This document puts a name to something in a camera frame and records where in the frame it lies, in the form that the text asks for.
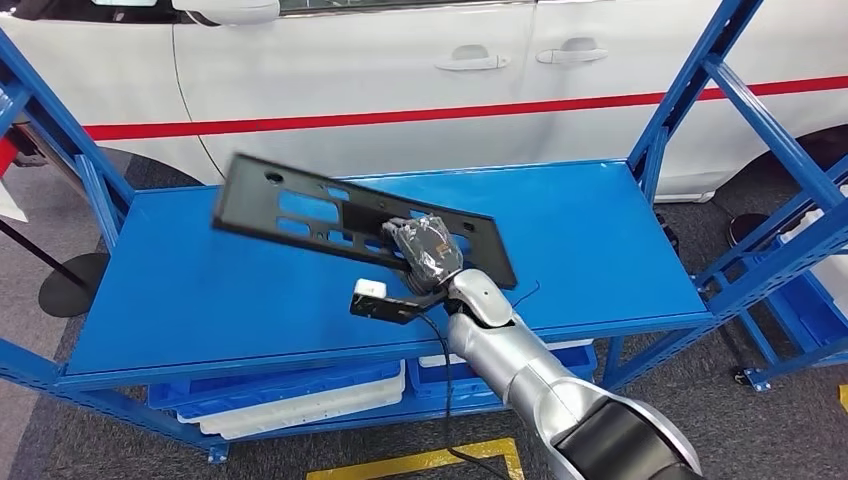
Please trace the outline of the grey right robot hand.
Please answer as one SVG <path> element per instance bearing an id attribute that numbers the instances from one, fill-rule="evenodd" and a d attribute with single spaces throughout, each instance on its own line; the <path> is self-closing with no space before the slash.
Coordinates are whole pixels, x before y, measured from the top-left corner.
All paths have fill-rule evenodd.
<path id="1" fill-rule="evenodd" d="M 391 218 L 382 232 L 410 265 L 404 283 L 416 295 L 438 290 L 463 269 L 463 253 L 439 216 Z"/>

